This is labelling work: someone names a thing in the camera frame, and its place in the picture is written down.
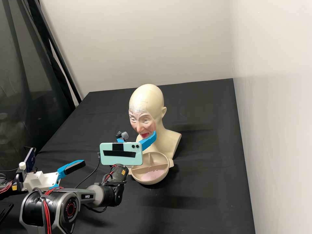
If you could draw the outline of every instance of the light blue phone case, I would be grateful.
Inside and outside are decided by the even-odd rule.
[[[102,165],[142,165],[142,145],[139,142],[101,143]]]

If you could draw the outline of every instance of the mannequin head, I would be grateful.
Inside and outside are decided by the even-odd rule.
[[[129,101],[129,118],[133,129],[147,138],[153,131],[164,129],[162,118],[166,114],[163,93],[153,84],[138,87]]]

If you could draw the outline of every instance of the mannequin ear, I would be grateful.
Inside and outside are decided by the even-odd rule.
[[[162,118],[165,116],[166,112],[167,112],[167,107],[163,107],[162,108]]]

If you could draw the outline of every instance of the mannequin nose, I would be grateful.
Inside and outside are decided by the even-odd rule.
[[[143,128],[143,126],[141,126],[141,124],[137,124],[137,126],[136,126],[136,129],[137,129],[137,132],[139,133],[139,132],[142,132],[142,130],[144,129]]]

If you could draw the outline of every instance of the white wall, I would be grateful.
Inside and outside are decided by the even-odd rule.
[[[232,5],[234,84],[257,234],[312,233],[311,4]]]
[[[229,0],[41,0],[82,97],[231,77]]]

